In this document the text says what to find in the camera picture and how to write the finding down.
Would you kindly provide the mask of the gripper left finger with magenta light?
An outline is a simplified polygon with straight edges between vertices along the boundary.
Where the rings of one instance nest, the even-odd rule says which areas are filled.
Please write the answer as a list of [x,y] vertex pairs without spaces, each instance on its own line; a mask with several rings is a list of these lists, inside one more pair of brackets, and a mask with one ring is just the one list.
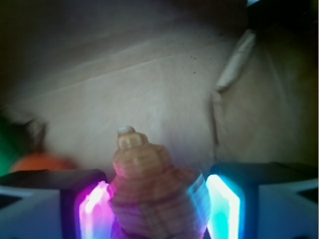
[[106,174],[17,171],[0,178],[2,239],[110,239],[115,219]]

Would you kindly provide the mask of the gripper right finger with cyan light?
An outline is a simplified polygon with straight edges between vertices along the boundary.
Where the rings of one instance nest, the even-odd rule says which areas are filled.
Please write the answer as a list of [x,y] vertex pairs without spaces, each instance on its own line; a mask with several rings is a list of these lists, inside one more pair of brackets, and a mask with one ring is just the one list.
[[217,163],[206,179],[207,239],[316,239],[318,169],[303,163]]

